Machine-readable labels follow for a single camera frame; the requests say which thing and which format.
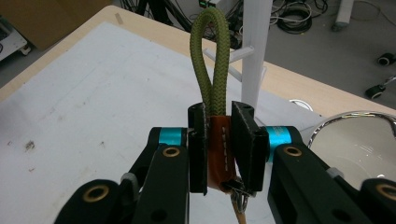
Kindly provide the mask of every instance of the braided rope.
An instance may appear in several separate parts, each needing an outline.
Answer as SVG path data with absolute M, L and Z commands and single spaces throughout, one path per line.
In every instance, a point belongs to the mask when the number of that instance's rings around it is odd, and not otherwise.
M 206 26 L 215 24 L 217 47 L 213 86 L 206 71 L 202 53 L 202 36 Z M 190 52 L 201 95 L 209 116 L 226 115 L 226 89 L 230 60 L 230 35 L 224 14 L 213 7 L 205 9 L 194 21 L 191 29 Z

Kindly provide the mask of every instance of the mirror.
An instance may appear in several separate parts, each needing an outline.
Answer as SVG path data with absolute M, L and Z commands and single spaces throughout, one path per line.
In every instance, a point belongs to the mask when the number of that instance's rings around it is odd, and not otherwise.
M 396 118 L 376 112 L 350 112 L 326 119 L 308 143 L 355 189 L 367 178 L 396 181 Z

